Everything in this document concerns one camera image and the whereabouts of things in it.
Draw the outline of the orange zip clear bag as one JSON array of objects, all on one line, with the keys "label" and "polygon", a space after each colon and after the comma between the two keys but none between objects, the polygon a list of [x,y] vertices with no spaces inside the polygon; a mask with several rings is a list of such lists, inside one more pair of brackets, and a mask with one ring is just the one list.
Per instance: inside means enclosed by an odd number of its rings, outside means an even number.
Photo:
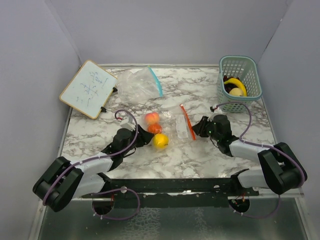
[{"label": "orange zip clear bag", "polygon": [[[162,126],[161,134],[165,134],[169,138],[169,144],[166,148],[169,146],[176,147],[179,144],[190,143],[196,139],[189,116],[183,104],[163,108],[153,112],[157,112],[159,114],[160,119],[158,124]],[[145,115],[142,119],[143,125],[147,130],[149,125],[147,125],[144,120]]]}]

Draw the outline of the purple fake grapes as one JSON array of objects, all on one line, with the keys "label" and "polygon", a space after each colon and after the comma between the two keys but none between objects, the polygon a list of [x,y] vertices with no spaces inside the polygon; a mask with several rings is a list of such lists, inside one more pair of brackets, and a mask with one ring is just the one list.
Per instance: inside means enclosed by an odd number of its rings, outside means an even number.
[{"label": "purple fake grapes", "polygon": [[[222,78],[222,80],[223,80],[223,82],[225,82],[225,81],[227,81],[228,79],[230,79],[230,78],[237,78],[237,79],[239,79],[238,77],[233,77],[233,76],[230,76],[230,77],[228,77],[227,75],[224,75],[223,76],[223,78]],[[237,88],[237,86],[235,86],[234,84],[226,84],[226,85],[224,85],[224,89],[229,93],[230,92],[230,90],[231,89],[233,89],[233,88]]]}]

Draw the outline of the blue zip clear bag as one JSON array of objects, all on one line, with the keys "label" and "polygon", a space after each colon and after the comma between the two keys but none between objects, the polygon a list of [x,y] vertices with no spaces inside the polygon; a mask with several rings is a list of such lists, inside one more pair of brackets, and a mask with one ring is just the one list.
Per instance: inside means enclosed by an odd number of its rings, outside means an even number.
[{"label": "blue zip clear bag", "polygon": [[116,88],[124,103],[143,104],[163,97],[162,85],[150,66],[136,72],[126,70],[119,74]]}]

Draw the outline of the fake tan pear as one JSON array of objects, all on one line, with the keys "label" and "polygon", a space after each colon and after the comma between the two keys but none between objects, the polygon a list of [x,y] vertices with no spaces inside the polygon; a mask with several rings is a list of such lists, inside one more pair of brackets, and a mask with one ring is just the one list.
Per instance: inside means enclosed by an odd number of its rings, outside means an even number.
[{"label": "fake tan pear", "polygon": [[236,97],[244,97],[245,96],[245,93],[243,92],[243,90],[238,87],[232,88],[229,91],[229,94],[232,96],[236,96]]}]

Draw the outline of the fake yellow banana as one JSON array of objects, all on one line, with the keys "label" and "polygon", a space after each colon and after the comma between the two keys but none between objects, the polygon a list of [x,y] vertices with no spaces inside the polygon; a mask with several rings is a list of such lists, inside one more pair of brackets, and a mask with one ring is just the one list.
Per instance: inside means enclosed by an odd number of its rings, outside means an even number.
[{"label": "fake yellow banana", "polygon": [[233,85],[237,86],[238,88],[243,90],[245,97],[247,96],[247,89],[246,89],[245,85],[239,79],[231,77],[230,79],[224,81],[223,83],[224,83],[224,85],[233,84]]}]

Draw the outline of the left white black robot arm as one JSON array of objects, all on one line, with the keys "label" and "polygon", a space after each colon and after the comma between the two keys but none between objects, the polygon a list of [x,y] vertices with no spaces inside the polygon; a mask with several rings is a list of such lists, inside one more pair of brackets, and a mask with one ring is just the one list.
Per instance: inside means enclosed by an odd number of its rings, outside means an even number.
[{"label": "left white black robot arm", "polygon": [[112,142],[98,154],[78,162],[56,158],[34,184],[32,191],[54,212],[65,208],[74,198],[91,193],[103,198],[111,190],[104,173],[116,169],[131,150],[148,145],[154,134],[140,125],[137,130],[120,128]]}]

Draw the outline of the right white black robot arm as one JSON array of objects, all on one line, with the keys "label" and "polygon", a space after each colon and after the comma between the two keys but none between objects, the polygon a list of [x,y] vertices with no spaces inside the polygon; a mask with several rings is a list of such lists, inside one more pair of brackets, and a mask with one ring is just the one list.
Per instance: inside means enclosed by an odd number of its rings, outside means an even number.
[{"label": "right white black robot arm", "polygon": [[217,148],[230,157],[256,161],[260,169],[241,170],[233,175],[229,189],[240,196],[248,188],[270,189],[277,195],[297,189],[308,179],[305,169],[284,142],[276,145],[250,144],[233,135],[231,124],[224,114],[216,114],[210,119],[203,116],[199,123],[192,126],[193,132],[201,138],[210,138]]}]

